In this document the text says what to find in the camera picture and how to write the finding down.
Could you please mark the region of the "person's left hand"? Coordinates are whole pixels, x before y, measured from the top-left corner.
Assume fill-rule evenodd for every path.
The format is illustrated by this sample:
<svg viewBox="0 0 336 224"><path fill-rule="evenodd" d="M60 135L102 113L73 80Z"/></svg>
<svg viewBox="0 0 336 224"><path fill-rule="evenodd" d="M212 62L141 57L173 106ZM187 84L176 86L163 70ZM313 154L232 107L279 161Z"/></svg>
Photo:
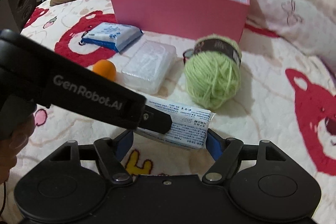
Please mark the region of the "person's left hand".
<svg viewBox="0 0 336 224"><path fill-rule="evenodd" d="M13 131L10 139L1 140L1 184L3 184L10 175L10 170L17 163L17 155L29 142L30 136L35 129L34 115L31 114L23 123Z"/></svg>

